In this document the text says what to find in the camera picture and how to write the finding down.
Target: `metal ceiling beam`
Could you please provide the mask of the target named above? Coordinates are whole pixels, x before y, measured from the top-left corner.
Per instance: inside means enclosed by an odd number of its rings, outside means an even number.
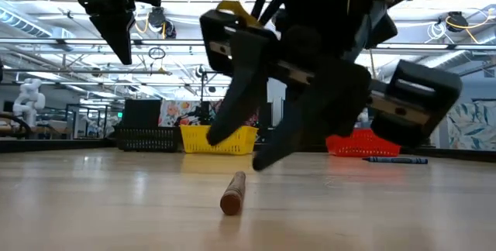
[[[12,45],[82,45],[107,46],[106,41],[97,39],[18,39],[0,38],[0,46]],[[203,40],[133,40],[134,46],[204,46]],[[409,54],[409,55],[439,55],[454,50],[496,50],[496,45],[475,44],[445,44],[445,43],[382,43],[373,48],[374,54]],[[77,50],[79,54],[91,54],[91,51]]]
[[[148,70],[30,70],[30,69],[4,69],[5,73],[51,73],[51,74],[162,74],[163,71]]]
[[[110,49],[108,50],[99,50],[99,49],[74,49],[70,52],[66,52],[63,50],[58,50],[58,49],[28,49],[28,48],[21,48],[23,50],[31,50],[33,52],[39,53],[39,54],[89,54],[89,55],[114,55],[114,52]],[[147,55],[149,50],[140,50],[140,49],[132,49],[132,55],[138,55],[138,54],[144,54]],[[167,52],[165,51],[167,55],[171,56],[190,56],[190,55],[205,55],[205,51],[196,51],[196,52]],[[8,53],[7,50],[2,50],[0,49],[0,53]]]
[[[2,82],[0,86],[5,85],[19,85],[24,84],[24,81]],[[172,84],[172,83],[150,83],[150,82],[76,82],[76,81],[43,81],[42,85],[77,85],[77,86],[151,86],[151,87],[170,87],[170,88],[183,88],[185,85],[193,88],[200,88],[202,84]],[[205,87],[214,88],[227,88],[228,84],[204,84]]]
[[[39,2],[52,2],[52,3],[78,3],[78,0],[4,0],[6,2],[12,3],[39,3]],[[221,0],[162,0],[162,3],[220,3]],[[254,0],[246,0],[245,3],[255,3]]]

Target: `black plastic crate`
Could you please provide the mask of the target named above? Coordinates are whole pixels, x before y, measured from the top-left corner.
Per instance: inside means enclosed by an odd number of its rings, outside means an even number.
[[[118,127],[117,147],[124,151],[177,152],[181,139],[179,127]]]

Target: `red plastic basket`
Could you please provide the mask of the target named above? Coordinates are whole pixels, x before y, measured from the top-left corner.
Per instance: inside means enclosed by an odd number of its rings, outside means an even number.
[[[335,156],[398,156],[400,153],[400,146],[379,138],[371,129],[355,129],[347,138],[333,135],[325,144],[329,153]]]

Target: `wooden table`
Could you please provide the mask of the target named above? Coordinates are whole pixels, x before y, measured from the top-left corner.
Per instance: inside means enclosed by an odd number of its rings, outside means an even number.
[[[247,173],[241,216],[219,198]],[[113,149],[0,154],[0,250],[494,250],[496,165]]]

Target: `yellow plastic basket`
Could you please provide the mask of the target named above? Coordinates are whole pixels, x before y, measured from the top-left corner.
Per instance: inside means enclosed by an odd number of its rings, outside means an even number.
[[[181,125],[184,151],[186,153],[222,153],[246,155],[253,152],[257,128],[243,126],[217,146],[207,142],[209,125]]]

